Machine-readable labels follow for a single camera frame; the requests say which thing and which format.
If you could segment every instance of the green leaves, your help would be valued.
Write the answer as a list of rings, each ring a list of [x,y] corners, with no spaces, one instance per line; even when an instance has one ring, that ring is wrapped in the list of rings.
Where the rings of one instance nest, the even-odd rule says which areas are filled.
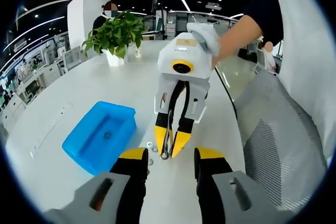
[[[130,42],[140,47],[141,34],[146,29],[143,18],[137,18],[129,11],[119,13],[113,20],[107,19],[101,27],[89,32],[88,39],[82,44],[82,51],[87,55],[87,51],[93,47],[99,55],[100,50],[105,49],[124,58],[125,47],[128,47]]]
[[[122,59],[125,58],[125,54],[126,54],[125,45],[123,47],[122,46],[115,47],[114,54],[118,56],[119,58],[122,58]]]

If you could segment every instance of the blue plastic tray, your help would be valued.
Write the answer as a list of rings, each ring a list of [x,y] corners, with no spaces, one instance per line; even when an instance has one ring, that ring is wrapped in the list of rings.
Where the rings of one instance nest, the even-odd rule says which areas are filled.
[[[135,129],[135,109],[97,102],[63,142],[63,150],[92,175],[109,172]]]

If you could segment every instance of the white desk surface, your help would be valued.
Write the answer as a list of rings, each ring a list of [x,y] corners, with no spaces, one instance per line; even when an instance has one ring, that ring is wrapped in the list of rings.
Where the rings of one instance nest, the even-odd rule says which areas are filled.
[[[92,175],[78,166],[61,145],[80,119],[97,101],[135,108],[137,132],[130,147],[154,142],[154,96],[159,73],[156,61],[166,41],[144,41],[142,58],[110,68],[104,57],[94,57],[56,80],[25,110],[6,143],[14,173],[27,196],[41,211],[62,208],[74,191]],[[202,223],[194,179],[194,147],[215,148],[226,156],[233,170],[245,172],[243,148],[231,102],[213,72],[206,100],[207,110],[193,128],[192,138],[175,159],[163,161],[149,150],[146,197],[140,223]],[[178,122],[184,96],[176,104]],[[35,158],[30,151],[50,117],[66,105],[71,108],[48,134]]]

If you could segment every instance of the black sleeve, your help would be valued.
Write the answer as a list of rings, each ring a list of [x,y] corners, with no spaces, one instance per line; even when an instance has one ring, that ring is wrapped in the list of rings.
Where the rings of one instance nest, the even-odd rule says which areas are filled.
[[[93,22],[93,28],[92,29],[97,29],[99,27],[101,27],[104,23],[106,22],[106,18],[99,16],[98,18],[96,18],[96,20]]]
[[[253,0],[244,14],[250,16],[262,29],[264,43],[271,41],[276,45],[284,38],[278,0]]]

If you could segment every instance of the gray mesh fabric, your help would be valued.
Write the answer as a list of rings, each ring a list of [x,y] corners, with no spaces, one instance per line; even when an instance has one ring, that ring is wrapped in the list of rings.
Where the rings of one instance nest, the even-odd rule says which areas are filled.
[[[235,107],[246,174],[263,186],[276,206],[300,210],[326,172],[311,117],[265,70],[259,71]]]

